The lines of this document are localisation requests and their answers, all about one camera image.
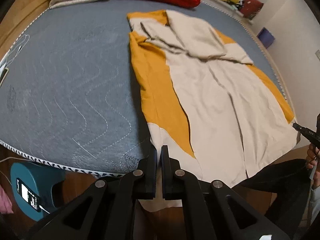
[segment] gray mattress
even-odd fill
[[[99,175],[136,168],[150,134],[130,64],[128,12],[173,9],[236,40],[280,89],[255,41],[225,13],[142,0],[45,11],[16,41],[0,88],[0,143],[51,166]]]

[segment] sleeve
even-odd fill
[[[317,217],[320,211],[320,187],[316,189],[311,188],[309,209],[308,209],[308,224],[311,225],[312,222]]]

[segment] screen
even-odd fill
[[[32,190],[30,190],[21,179],[17,179],[17,192],[19,195],[35,210],[40,212],[39,202],[40,197],[37,196]]]
[[[28,189],[25,185],[21,184],[21,196],[25,201],[28,202]]]

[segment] yellow fabric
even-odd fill
[[[141,107],[147,122],[165,129],[182,150],[195,158],[188,118],[174,92],[165,53],[135,31],[129,37],[132,67],[140,84]]]
[[[232,38],[224,35],[217,29],[216,29],[216,32],[225,44],[236,43]],[[290,106],[288,105],[288,103],[285,101],[283,95],[276,87],[276,85],[270,80],[270,78],[263,71],[258,69],[256,66],[247,64],[247,67],[250,68],[261,79],[261,81],[265,84],[265,86],[271,91],[271,93],[274,95],[274,97],[278,101],[287,122],[290,123],[294,118],[294,114]]]
[[[224,35],[222,32],[218,31],[217,29],[215,29],[216,33],[220,36],[220,38],[222,39],[222,41],[224,42],[224,44],[229,44],[229,43],[236,43],[232,38]]]
[[[158,10],[154,12],[133,12],[133,13],[128,13],[127,14],[128,19],[130,18],[152,18],[157,20],[163,25],[168,25],[168,18],[167,18],[167,13],[165,10]]]

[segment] white wall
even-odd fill
[[[316,130],[320,113],[320,25],[304,0],[260,0],[265,5],[252,29],[276,38],[268,48],[292,99],[298,123]],[[307,145],[301,138],[298,147]]]

